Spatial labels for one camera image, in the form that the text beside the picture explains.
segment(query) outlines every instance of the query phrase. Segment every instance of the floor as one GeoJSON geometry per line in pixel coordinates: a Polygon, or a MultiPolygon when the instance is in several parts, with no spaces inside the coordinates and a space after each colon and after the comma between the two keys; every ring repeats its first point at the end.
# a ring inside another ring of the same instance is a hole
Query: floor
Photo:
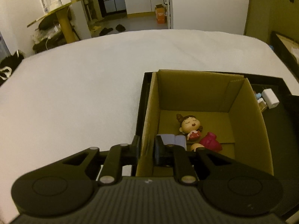
{"type": "Polygon", "coordinates": [[[120,18],[115,20],[108,20],[103,22],[97,22],[96,26],[101,26],[101,29],[96,31],[92,37],[97,37],[103,28],[113,28],[113,31],[108,33],[118,34],[119,32],[115,29],[117,25],[123,25],[126,28],[126,31],[139,31],[139,30],[148,30],[148,29],[167,29],[167,23],[158,24],[155,16],[146,16],[139,18],[120,18]]]}

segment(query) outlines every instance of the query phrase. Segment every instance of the white bed sheet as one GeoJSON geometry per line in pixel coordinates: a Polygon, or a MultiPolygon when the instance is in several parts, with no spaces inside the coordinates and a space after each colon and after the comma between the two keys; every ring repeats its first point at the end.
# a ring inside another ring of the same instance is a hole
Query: white bed sheet
{"type": "Polygon", "coordinates": [[[269,46],[222,32],[125,32],[61,46],[25,59],[0,88],[0,216],[17,214],[10,196],[22,174],[98,146],[130,143],[144,72],[232,71],[299,84],[269,46]]]}

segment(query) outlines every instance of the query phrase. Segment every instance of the black bag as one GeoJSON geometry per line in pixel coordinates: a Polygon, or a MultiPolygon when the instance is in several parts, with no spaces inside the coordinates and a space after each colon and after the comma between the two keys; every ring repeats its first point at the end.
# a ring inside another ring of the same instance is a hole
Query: black bag
{"type": "Polygon", "coordinates": [[[0,62],[0,86],[12,75],[23,59],[24,56],[16,51],[14,55],[8,56],[0,62]]]}

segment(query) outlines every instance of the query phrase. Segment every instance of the black tray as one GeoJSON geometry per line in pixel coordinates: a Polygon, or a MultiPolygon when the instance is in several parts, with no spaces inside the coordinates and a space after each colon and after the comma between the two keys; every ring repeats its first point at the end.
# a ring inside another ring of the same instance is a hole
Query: black tray
{"type": "MultiPolygon", "coordinates": [[[[282,78],[243,74],[256,92],[271,88],[280,103],[263,112],[272,153],[274,176],[283,186],[283,199],[275,213],[286,220],[299,210],[299,96],[291,95],[282,78]]],[[[139,102],[136,135],[142,137],[152,72],[143,78],[139,102]]]]}
{"type": "Polygon", "coordinates": [[[290,40],[293,39],[276,31],[272,31],[270,36],[270,41],[274,48],[275,54],[279,57],[279,59],[281,59],[281,61],[285,64],[285,66],[293,73],[293,75],[298,80],[299,65],[296,59],[294,58],[294,56],[288,51],[288,49],[285,47],[285,45],[277,35],[281,35],[290,40]]]}

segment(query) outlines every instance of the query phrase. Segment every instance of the table leg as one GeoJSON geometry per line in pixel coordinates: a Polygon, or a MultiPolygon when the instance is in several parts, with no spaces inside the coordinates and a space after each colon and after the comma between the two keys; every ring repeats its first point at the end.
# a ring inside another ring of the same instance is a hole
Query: table leg
{"type": "Polygon", "coordinates": [[[72,31],[70,21],[68,20],[68,7],[59,10],[58,12],[56,12],[56,15],[66,42],[68,44],[75,42],[76,39],[72,31]]]}

